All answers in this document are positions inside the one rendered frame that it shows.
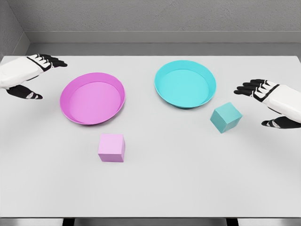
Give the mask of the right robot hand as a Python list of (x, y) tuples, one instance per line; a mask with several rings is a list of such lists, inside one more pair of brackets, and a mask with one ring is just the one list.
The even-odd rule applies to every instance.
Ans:
[(277, 129), (301, 128), (301, 92), (269, 80), (254, 79), (238, 86), (234, 94), (252, 97), (281, 115), (263, 121), (262, 126)]

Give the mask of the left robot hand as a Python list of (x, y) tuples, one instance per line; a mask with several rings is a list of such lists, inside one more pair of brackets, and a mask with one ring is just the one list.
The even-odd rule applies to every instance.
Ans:
[(43, 96), (22, 85), (40, 74), (67, 64), (51, 55), (35, 54), (22, 56), (6, 64), (0, 65), (0, 89), (21, 99), (42, 99)]

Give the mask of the teal cube block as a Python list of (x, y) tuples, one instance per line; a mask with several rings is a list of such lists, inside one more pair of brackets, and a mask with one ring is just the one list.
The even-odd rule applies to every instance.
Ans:
[(242, 116), (240, 111), (228, 102), (214, 109), (210, 121), (220, 133), (224, 133), (234, 128)]

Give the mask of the pink round plate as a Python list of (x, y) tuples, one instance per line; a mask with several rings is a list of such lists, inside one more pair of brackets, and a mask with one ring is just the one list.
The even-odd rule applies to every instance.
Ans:
[(63, 115), (82, 125), (103, 123), (114, 117), (125, 102), (125, 88), (107, 73), (87, 73), (68, 83), (60, 96)]

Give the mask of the cyan round plate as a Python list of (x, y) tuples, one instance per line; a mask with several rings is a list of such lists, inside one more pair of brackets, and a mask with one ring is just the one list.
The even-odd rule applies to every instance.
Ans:
[(205, 66), (190, 60), (176, 60), (156, 73), (154, 86), (158, 95), (178, 108), (196, 108), (215, 95), (217, 83)]

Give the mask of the pink cube block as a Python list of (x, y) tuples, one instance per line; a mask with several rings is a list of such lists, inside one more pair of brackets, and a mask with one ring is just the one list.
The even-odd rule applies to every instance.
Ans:
[(122, 134), (102, 134), (98, 155), (102, 162), (123, 162), (125, 155), (124, 136)]

